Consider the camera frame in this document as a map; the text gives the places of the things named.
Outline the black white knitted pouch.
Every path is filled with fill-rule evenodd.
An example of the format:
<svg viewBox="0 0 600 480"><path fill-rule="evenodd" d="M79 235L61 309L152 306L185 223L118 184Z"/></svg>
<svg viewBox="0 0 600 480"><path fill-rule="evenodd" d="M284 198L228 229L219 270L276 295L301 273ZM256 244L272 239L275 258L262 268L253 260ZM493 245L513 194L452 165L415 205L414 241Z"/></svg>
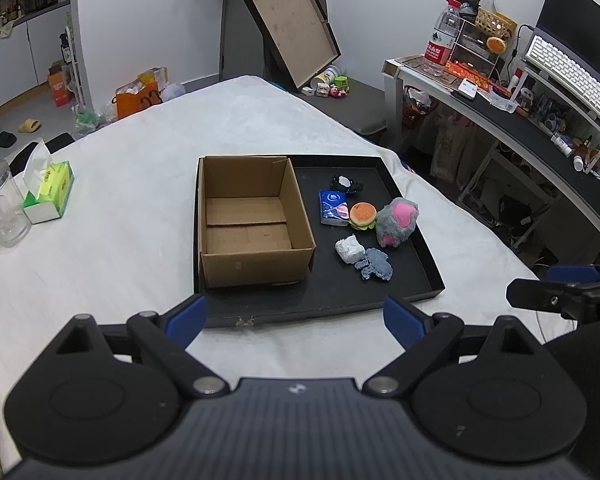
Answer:
<svg viewBox="0 0 600 480"><path fill-rule="evenodd" d="M344 174L336 174L330 181L330 188L347 196L355 196L363 191L364 186L362 183L350 179Z"/></svg>

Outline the white keyboard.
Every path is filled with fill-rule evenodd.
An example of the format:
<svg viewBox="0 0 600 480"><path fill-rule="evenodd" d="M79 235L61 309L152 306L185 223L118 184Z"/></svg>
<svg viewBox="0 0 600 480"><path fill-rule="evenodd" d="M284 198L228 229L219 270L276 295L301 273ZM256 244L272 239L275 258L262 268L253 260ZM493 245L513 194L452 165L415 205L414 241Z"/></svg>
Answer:
<svg viewBox="0 0 600 480"><path fill-rule="evenodd" d="M524 59L569 90L600 118L600 82L558 47L534 35Z"/></svg>

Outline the large water bottle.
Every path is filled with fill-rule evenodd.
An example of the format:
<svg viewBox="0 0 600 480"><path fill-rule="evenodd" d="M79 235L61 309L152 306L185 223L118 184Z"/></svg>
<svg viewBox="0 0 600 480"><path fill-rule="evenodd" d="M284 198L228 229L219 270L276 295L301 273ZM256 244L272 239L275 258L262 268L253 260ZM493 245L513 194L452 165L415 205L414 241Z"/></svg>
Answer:
<svg viewBox="0 0 600 480"><path fill-rule="evenodd" d="M444 72L461 24L460 2L449 0L434 25L422 59L422 69L427 74L440 76Z"/></svg>

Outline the leaning cardboard tray lid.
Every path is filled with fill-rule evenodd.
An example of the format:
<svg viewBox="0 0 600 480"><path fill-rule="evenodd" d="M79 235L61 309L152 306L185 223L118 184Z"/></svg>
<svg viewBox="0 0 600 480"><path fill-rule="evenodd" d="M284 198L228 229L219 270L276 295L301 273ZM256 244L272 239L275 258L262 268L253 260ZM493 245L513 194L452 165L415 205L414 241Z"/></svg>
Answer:
<svg viewBox="0 0 600 480"><path fill-rule="evenodd" d="M340 57L318 0L242 0L287 87L299 90Z"/></svg>

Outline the green tissue box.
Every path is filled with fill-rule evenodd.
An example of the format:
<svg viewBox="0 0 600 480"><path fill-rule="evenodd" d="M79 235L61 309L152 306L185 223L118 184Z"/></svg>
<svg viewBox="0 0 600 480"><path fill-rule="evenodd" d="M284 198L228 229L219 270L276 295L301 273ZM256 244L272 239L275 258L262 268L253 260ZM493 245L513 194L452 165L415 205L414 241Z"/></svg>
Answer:
<svg viewBox="0 0 600 480"><path fill-rule="evenodd" d="M74 174L70 162L56 162L44 142L34 144L22 173L23 211L32 224L60 219L66 211Z"/></svg>

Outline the blue tissue packet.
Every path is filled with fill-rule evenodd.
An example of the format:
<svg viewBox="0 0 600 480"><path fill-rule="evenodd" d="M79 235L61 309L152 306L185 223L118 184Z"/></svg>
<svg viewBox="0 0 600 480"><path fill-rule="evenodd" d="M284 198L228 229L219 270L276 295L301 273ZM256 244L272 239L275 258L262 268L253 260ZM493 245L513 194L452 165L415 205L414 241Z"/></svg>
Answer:
<svg viewBox="0 0 600 480"><path fill-rule="evenodd" d="M347 196L335 190L321 190L320 220L325 226L347 226L350 222Z"/></svg>

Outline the black slipper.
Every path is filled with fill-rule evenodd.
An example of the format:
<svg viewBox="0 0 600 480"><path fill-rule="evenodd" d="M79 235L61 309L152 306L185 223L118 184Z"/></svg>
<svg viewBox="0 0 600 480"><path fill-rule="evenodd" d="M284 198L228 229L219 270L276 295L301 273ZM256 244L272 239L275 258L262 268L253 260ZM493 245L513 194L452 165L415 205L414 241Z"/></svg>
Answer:
<svg viewBox="0 0 600 480"><path fill-rule="evenodd" d="M6 150L6 148L11 148L17 142L17 137L9 132L2 131L0 133L0 148Z"/></svg>

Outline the black monitor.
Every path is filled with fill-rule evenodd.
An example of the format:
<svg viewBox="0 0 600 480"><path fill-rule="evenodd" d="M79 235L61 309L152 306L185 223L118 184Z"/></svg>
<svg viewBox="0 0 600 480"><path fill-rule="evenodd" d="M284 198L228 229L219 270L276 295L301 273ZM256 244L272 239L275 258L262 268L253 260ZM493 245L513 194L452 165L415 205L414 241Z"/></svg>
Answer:
<svg viewBox="0 0 600 480"><path fill-rule="evenodd" d="M600 5L594 0L544 0L536 28L594 70L600 80Z"/></svg>

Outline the grey pink plush paw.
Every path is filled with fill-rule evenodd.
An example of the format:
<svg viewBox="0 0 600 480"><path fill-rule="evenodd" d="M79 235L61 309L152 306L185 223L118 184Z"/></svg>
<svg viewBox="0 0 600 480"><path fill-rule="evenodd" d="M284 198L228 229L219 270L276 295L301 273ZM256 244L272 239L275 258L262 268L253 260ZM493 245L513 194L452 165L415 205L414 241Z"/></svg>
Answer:
<svg viewBox="0 0 600 480"><path fill-rule="evenodd" d="M378 212L376 237L381 247L398 247L413 234L419 216L418 205L398 197Z"/></svg>

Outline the brown cardboard box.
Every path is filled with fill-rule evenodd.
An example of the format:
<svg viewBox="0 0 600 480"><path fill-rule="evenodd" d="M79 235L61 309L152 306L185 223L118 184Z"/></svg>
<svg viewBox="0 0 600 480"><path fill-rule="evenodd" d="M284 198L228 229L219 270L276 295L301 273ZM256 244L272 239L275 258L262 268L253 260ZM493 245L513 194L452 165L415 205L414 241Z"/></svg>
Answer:
<svg viewBox="0 0 600 480"><path fill-rule="evenodd" d="M301 282L316 243L287 156L204 156L197 181L199 269L209 288Z"/></svg>

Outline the clear glass jar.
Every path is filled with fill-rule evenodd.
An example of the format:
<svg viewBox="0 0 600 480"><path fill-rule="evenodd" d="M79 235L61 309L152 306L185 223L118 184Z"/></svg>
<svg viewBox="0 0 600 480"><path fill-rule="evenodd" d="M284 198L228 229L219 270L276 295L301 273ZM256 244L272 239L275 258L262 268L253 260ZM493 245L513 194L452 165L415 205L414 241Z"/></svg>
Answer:
<svg viewBox="0 0 600 480"><path fill-rule="evenodd" d="M0 159L0 245L3 247L18 245L31 229L23 201L9 164Z"/></svg>

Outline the toy hamburger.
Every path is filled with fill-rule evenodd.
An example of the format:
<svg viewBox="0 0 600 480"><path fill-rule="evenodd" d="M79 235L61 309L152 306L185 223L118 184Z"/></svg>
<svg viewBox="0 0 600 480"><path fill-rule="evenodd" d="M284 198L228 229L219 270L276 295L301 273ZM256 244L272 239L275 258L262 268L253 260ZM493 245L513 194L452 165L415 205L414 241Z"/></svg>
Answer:
<svg viewBox="0 0 600 480"><path fill-rule="evenodd" d="M377 209L367 202L355 203L349 210L349 223L353 229L368 230L375 227Z"/></svg>

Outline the grey blue knitted cloth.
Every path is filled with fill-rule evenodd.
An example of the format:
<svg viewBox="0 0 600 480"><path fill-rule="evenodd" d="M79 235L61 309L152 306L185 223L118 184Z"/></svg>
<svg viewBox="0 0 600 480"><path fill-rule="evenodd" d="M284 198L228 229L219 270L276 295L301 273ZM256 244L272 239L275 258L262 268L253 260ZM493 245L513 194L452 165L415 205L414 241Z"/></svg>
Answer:
<svg viewBox="0 0 600 480"><path fill-rule="evenodd" d="M388 282L393 276L393 267L385 252L377 248L367 248L361 260L354 264L355 270L360 272L363 281L381 280Z"/></svg>

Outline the black shallow tray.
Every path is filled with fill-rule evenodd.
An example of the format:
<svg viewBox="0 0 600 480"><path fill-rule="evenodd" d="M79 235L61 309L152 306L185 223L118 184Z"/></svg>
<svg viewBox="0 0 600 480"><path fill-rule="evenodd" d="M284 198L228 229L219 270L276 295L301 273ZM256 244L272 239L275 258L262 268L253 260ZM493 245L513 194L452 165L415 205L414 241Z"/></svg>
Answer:
<svg viewBox="0 0 600 480"><path fill-rule="evenodd" d="M194 287L210 327L291 322L444 289L417 207L379 157L204 156Z"/></svg>

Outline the black curved desk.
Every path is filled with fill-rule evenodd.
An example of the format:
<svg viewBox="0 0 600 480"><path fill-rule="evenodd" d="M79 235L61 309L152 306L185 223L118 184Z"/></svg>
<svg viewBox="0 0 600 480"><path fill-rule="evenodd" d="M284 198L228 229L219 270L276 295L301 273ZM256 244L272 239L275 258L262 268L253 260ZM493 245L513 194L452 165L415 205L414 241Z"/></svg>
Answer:
<svg viewBox="0 0 600 480"><path fill-rule="evenodd" d="M508 114L498 110L482 96L472 100L464 98L453 86L420 72L416 68L419 61L418 55L412 55L406 58L387 58L382 64L386 124L391 134L395 136L401 130L403 87L413 86L422 90L520 155L558 188L600 233L600 181L593 174L574 170L572 162L532 122L516 113Z"/></svg>

